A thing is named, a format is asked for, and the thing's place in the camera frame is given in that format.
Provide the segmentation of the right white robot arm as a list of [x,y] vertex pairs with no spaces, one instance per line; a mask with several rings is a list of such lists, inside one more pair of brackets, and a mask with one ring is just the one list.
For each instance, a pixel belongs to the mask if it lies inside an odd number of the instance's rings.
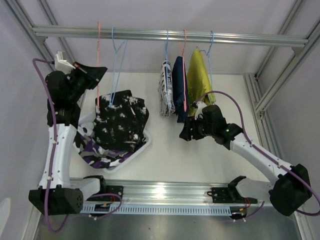
[[219,145],[238,154],[267,181],[236,178],[227,190],[228,198],[240,202],[243,198],[268,201],[282,215],[290,216],[312,197],[308,170],[301,164],[292,165],[255,145],[244,130],[235,123],[227,123],[217,105],[201,102],[195,116],[187,117],[179,137],[185,141],[212,137]]

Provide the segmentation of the white plastic basket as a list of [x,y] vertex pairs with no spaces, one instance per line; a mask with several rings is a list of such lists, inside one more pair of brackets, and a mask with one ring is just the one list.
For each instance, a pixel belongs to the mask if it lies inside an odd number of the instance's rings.
[[123,168],[125,165],[133,161],[135,158],[137,158],[152,142],[152,137],[150,133],[145,129],[143,131],[143,135],[145,137],[145,144],[140,147],[137,151],[135,151],[131,156],[126,158],[124,161],[120,162],[119,165],[111,168],[103,168],[102,170],[107,174],[113,174]]

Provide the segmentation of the black white patterned trousers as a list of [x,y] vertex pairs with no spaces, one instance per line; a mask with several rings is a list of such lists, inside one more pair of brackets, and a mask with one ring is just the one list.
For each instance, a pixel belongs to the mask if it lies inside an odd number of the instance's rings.
[[134,152],[144,139],[149,111],[130,90],[95,99],[94,140],[108,150]]

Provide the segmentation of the navy blue trousers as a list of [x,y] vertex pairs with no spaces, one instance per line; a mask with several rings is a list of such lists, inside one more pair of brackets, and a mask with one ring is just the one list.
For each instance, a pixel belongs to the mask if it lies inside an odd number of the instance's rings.
[[182,57],[178,56],[174,62],[172,69],[172,87],[173,87],[173,103],[175,106],[175,114],[177,115],[177,123],[184,123],[189,114],[189,99],[188,99],[188,84],[187,75],[185,74],[186,80],[186,102],[187,111],[184,112],[184,84],[183,84],[183,67]]

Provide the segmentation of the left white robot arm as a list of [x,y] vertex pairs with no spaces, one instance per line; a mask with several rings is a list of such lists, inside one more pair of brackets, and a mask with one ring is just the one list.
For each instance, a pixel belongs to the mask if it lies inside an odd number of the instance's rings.
[[98,201],[107,197],[108,188],[100,176],[85,177],[76,187],[70,182],[81,113],[78,101],[99,84],[107,70],[74,62],[67,70],[56,69],[47,76],[38,73],[47,94],[49,145],[41,180],[37,189],[29,191],[28,200],[44,216],[79,214],[90,197]]

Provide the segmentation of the pink hanger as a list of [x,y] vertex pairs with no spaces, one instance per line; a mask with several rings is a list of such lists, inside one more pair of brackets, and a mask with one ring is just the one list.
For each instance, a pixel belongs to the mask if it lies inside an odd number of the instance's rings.
[[186,49],[186,43],[187,43],[187,31],[184,29],[184,43],[182,45],[181,42],[179,42],[179,53],[182,57],[182,77],[183,77],[183,110],[186,113],[187,112],[187,94],[186,94],[186,69],[185,69],[185,49]]
[[[101,46],[101,23],[97,22],[98,38],[97,38],[97,66],[100,67],[100,46]],[[97,85],[97,107],[100,107],[100,87]]]

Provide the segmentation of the purple camouflage trousers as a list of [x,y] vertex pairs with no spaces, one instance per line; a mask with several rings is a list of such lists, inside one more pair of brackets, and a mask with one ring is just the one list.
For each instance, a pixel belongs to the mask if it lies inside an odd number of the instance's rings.
[[133,151],[113,150],[100,146],[94,140],[94,123],[78,125],[73,146],[79,156],[94,169],[113,170],[124,164],[139,148]]

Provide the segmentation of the white black lettered trousers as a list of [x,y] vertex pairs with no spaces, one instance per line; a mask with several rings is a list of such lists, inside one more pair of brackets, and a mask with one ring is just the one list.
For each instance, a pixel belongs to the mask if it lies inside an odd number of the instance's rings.
[[169,61],[164,60],[160,69],[158,83],[159,115],[169,118],[175,112],[173,100],[172,67]]

